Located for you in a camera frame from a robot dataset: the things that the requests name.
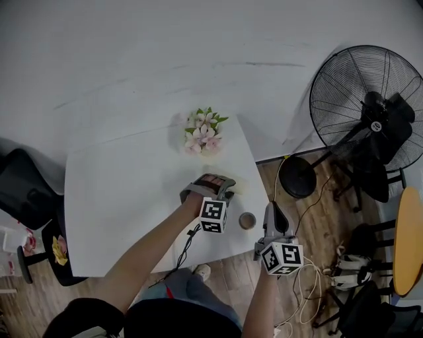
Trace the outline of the person's left hand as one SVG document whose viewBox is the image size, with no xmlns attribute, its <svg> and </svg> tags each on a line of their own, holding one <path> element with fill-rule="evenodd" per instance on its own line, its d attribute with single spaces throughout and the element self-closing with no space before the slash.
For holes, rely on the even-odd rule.
<svg viewBox="0 0 423 338">
<path fill-rule="evenodd" d="M 197 181 L 199 186 L 205 187 L 211 191 L 218 191 L 224 183 L 225 180 L 211 174 L 205 174 Z"/>
</svg>

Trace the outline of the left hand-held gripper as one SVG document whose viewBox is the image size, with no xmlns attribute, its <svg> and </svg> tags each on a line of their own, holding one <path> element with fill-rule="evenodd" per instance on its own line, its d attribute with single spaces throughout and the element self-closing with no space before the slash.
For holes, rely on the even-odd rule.
<svg viewBox="0 0 423 338">
<path fill-rule="evenodd" d="M 200 195 L 203 198 L 198 216 L 198 223 L 201 229 L 204 232 L 223 234 L 225 232 L 225 225 L 227 222 L 227 209 L 235 194 L 231 191 L 231 188 L 235 186 L 236 181 L 226 176 L 211 174 L 225 180 L 225 183 L 218 191 L 211 191 L 197 184 L 197 181 L 203 175 L 194 182 L 188 184 L 180 192 L 181 203 L 184 203 L 191 193 L 197 193 Z"/>
</svg>

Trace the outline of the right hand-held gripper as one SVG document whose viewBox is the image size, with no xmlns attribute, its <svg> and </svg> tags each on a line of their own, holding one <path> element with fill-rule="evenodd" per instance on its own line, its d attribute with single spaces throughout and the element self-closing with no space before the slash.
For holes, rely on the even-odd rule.
<svg viewBox="0 0 423 338">
<path fill-rule="evenodd" d="M 289 224 L 285 211 L 269 202 L 264 212 L 264 235 L 254 244 L 253 257 L 268 275 L 291 275 L 304 265 L 303 246 Z"/>
</svg>

